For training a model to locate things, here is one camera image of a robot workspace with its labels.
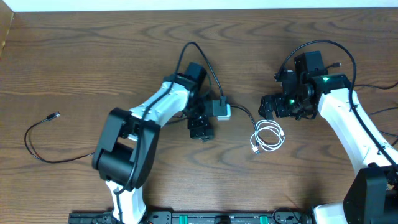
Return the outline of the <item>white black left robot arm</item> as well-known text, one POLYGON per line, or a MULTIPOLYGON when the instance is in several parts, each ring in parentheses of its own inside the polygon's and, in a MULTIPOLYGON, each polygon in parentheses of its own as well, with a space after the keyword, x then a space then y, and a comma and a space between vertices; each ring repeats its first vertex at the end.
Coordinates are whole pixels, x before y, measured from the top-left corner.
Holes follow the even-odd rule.
POLYGON ((161 88, 141 105, 109 113, 95 149, 92 166, 109 187, 117 223, 139 223, 145 212, 142 186, 154 163, 160 130, 177 113, 188 118, 192 139, 214 138, 199 96, 207 75, 204 67, 190 63, 184 73, 164 78, 161 88))

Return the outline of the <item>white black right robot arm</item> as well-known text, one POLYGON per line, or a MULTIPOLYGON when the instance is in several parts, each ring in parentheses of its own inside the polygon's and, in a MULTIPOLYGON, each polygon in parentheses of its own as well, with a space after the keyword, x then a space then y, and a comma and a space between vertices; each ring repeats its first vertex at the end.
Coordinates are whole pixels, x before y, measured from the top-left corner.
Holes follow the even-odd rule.
POLYGON ((342 202, 313 207, 301 223, 397 223, 397 150, 369 119, 346 75, 330 74, 319 51, 296 56, 294 64, 294 70, 274 76, 282 93, 263 96, 259 115, 266 120, 320 115, 355 173, 342 202))

